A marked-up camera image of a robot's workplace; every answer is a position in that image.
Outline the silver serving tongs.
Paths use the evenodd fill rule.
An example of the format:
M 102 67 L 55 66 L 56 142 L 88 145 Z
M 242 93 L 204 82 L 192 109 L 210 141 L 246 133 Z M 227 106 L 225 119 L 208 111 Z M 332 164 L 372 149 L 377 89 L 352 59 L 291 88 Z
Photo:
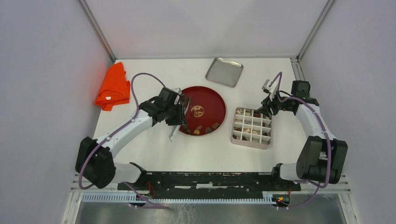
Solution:
M 169 134 L 169 140 L 171 142 L 173 142 L 174 139 L 176 138 L 176 134 L 177 134 L 179 128 L 181 126 L 187 125 L 186 114 L 187 114 L 187 112 L 189 110 L 189 107 L 190 107 L 190 101 L 191 101 L 191 98 L 186 96 L 186 95 L 184 95 L 184 94 L 181 94 L 180 97 L 179 97 L 178 105 L 182 106 L 182 114 L 181 114 L 181 118 L 178 119 L 179 120 L 178 124 L 173 126 L 172 131 Z

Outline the pink tin box with dividers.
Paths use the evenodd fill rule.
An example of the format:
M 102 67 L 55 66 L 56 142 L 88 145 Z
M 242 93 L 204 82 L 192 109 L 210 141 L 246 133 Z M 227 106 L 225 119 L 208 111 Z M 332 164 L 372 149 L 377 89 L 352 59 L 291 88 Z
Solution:
M 230 141 L 239 146 L 267 149 L 272 141 L 272 120 L 257 110 L 237 107 Z

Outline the red round plate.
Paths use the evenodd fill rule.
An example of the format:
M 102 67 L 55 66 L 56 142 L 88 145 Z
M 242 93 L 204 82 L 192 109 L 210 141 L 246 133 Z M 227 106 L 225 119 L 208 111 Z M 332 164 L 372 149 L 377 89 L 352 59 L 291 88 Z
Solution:
M 226 104 L 215 90 L 204 86 L 192 86 L 183 89 L 182 93 L 190 97 L 191 101 L 186 114 L 187 125 L 181 126 L 179 132 L 190 136 L 204 136 L 208 135 L 205 134 L 207 127 L 212 129 L 216 122 L 222 125 L 226 118 Z M 193 135 L 194 130 L 199 130 L 200 134 Z

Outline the silver tin lid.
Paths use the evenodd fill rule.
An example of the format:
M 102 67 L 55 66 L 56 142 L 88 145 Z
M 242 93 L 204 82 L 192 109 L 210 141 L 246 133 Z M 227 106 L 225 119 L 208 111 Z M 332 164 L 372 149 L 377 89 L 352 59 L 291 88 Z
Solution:
M 206 80 L 229 88 L 234 88 L 242 74 L 244 66 L 241 63 L 216 57 L 211 63 Z

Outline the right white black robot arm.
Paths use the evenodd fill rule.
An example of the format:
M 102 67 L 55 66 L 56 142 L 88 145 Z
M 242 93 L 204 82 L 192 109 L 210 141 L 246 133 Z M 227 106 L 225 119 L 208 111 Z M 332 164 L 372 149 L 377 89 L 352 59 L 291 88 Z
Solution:
M 277 164 L 272 170 L 270 185 L 284 189 L 289 181 L 306 181 L 320 188 L 337 184 L 341 178 L 348 146 L 337 139 L 323 121 L 319 103 L 310 96 L 307 81 L 293 81 L 291 93 L 282 97 L 279 82 L 269 79 L 263 85 L 268 96 L 262 101 L 259 112 L 272 118 L 280 111 L 292 112 L 303 127 L 306 142 L 297 162 Z

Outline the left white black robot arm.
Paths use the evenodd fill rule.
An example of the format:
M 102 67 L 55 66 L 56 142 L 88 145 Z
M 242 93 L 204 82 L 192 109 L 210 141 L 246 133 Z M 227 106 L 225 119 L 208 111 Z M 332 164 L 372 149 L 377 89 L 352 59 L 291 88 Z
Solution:
M 134 115 L 114 130 L 96 139 L 85 137 L 75 165 L 79 187 L 85 189 L 82 180 L 86 179 L 99 189 L 121 182 L 129 183 L 135 190 L 143 189 L 147 184 L 146 176 L 142 175 L 144 169 L 132 162 L 116 163 L 116 155 L 139 134 L 162 121 L 172 127 L 169 140 L 173 141 L 179 128 L 187 124 L 190 100 L 179 88 L 163 87 L 158 96 L 139 104 Z

